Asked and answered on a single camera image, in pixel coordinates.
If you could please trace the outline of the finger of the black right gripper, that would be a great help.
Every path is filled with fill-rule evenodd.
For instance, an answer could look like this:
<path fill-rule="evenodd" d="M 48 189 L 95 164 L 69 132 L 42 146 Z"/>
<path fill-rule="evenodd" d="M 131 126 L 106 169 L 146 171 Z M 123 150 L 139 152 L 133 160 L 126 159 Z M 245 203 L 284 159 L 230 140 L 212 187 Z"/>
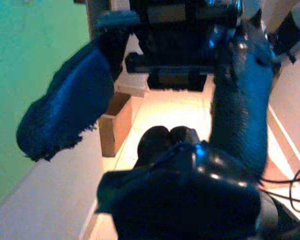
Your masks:
<path fill-rule="evenodd" d="M 271 45 L 258 10 L 221 45 L 211 104 L 211 144 L 254 182 L 262 177 L 267 162 L 267 112 L 274 73 Z"/>
<path fill-rule="evenodd" d="M 16 130 L 17 145 L 27 158 L 49 161 L 75 147 L 82 132 L 93 130 L 115 93 L 128 39 L 127 31 L 99 32 L 55 72 Z"/>

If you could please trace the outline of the green wall sheet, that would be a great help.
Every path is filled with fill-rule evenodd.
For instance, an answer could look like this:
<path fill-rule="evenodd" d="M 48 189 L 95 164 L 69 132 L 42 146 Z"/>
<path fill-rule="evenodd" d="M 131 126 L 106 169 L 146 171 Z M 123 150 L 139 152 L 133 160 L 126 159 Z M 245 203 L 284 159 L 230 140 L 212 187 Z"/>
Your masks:
<path fill-rule="evenodd" d="M 16 143 L 29 105 L 62 63 L 89 41 L 74 0 L 0 0 L 0 203 L 33 167 Z"/>

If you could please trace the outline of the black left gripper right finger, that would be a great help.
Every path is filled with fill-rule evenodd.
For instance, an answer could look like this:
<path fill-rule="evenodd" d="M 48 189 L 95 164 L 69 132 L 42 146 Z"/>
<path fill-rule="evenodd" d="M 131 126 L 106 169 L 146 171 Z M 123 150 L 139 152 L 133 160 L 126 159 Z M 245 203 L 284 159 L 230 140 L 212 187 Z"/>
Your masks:
<path fill-rule="evenodd" d="M 182 174 L 184 213 L 194 214 L 191 229 L 206 240 L 246 240 L 256 234 L 261 197 L 257 177 L 241 161 L 205 141 L 194 129 L 178 126 L 173 141 L 190 148 Z"/>

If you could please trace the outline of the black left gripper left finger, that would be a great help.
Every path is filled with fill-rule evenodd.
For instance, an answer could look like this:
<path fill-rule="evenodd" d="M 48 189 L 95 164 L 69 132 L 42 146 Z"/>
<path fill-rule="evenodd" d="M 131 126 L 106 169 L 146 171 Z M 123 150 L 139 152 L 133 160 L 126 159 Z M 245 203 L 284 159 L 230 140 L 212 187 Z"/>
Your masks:
<path fill-rule="evenodd" d="M 158 178 L 145 179 L 147 169 L 181 143 L 187 142 L 186 126 L 168 130 L 153 126 L 141 137 L 138 159 L 128 171 L 108 171 L 97 189 L 96 214 L 113 218 L 118 240 L 177 240 L 182 234 L 168 226 L 163 199 L 168 186 Z"/>

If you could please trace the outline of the small open cardboard box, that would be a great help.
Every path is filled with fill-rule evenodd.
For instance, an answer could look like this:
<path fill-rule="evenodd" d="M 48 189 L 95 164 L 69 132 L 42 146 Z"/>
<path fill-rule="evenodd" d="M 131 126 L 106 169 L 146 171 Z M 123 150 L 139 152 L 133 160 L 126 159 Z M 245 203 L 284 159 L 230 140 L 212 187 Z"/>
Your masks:
<path fill-rule="evenodd" d="M 98 120 L 102 156 L 113 158 L 132 127 L 131 95 L 116 92 L 108 109 Z"/>

